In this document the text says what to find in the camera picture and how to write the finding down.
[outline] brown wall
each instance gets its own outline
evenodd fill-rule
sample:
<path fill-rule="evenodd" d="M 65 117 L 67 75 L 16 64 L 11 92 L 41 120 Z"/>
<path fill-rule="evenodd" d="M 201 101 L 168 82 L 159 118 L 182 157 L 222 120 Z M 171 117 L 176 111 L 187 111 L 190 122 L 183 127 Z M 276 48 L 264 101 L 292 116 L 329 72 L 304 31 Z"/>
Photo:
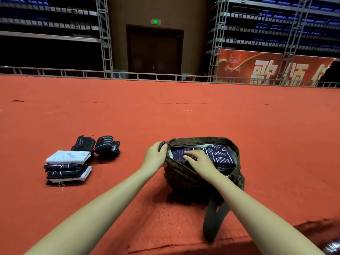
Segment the brown wall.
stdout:
<path fill-rule="evenodd" d="M 108 0 L 114 69 L 128 70 L 126 24 L 183 29 L 182 73 L 199 72 L 207 34 L 209 0 Z"/>

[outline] metal railing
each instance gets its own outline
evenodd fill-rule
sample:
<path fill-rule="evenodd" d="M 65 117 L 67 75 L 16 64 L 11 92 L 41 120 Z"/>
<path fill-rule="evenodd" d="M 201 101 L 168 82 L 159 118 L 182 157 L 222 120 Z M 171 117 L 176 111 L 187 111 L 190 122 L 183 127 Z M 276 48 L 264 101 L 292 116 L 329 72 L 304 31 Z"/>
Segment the metal railing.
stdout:
<path fill-rule="evenodd" d="M 279 79 L 251 79 L 242 77 L 220 77 L 208 75 L 182 75 L 182 74 L 156 74 L 112 71 L 112 78 L 105 77 L 105 71 L 71 70 L 52 68 L 29 68 L 0 66 L 0 75 L 22 75 L 38 77 L 67 77 L 67 78 L 91 78 L 106 80 L 130 80 L 130 81 L 175 81 L 188 83 L 210 83 L 210 84 L 250 84 L 269 86 L 294 86 L 294 87 L 326 87 L 340 88 L 340 83 L 325 81 L 291 81 Z"/>

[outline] person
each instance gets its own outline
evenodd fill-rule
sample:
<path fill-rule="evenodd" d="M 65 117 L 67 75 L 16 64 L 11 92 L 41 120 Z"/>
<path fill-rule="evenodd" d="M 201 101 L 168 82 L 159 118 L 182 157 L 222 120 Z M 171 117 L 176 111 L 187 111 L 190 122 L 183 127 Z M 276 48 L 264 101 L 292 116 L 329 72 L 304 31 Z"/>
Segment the person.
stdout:
<path fill-rule="evenodd" d="M 165 165 L 167 145 L 158 151 L 159 144 L 146 151 L 142 166 L 133 175 L 79 209 L 25 254 L 89 254 L 144 184 Z M 293 226 L 217 171 L 202 150 L 187 151 L 184 159 L 219 191 L 262 254 L 323 254 Z"/>

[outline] person's left hand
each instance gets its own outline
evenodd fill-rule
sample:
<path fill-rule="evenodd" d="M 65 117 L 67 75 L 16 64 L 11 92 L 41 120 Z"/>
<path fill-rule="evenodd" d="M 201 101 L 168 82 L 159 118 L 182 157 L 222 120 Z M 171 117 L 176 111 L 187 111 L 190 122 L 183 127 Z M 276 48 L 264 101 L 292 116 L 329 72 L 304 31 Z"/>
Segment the person's left hand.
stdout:
<path fill-rule="evenodd" d="M 165 165 L 165 155 L 167 153 L 168 145 L 164 144 L 158 152 L 159 144 L 156 142 L 154 145 L 149 147 L 145 153 L 141 169 L 147 170 L 154 175 L 158 169 Z"/>

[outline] camouflage bag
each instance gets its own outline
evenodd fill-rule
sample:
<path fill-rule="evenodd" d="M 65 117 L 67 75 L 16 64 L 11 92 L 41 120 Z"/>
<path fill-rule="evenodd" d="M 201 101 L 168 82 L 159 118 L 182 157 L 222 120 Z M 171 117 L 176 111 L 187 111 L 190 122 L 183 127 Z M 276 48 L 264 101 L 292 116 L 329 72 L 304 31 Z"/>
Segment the camouflage bag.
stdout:
<path fill-rule="evenodd" d="M 231 140 L 219 137 L 172 139 L 162 142 L 159 145 L 159 150 L 165 143 L 168 144 L 168 151 L 165 158 L 167 166 L 164 168 L 164 177 L 173 191 L 178 195 L 186 197 L 191 202 L 200 204 L 208 203 L 203 223 L 203 234 L 208 241 L 213 242 L 225 216 L 230 211 L 230 208 L 223 202 L 223 198 L 219 192 L 210 183 L 199 176 L 188 161 L 184 159 L 174 160 L 170 157 L 169 152 L 171 153 L 171 149 L 205 144 L 224 145 L 229 147 L 229 150 L 231 151 L 230 155 L 234 159 L 236 167 L 232 169 L 232 171 L 229 171 L 226 177 L 240 189 L 244 190 L 244 176 L 240 172 L 239 149 Z"/>

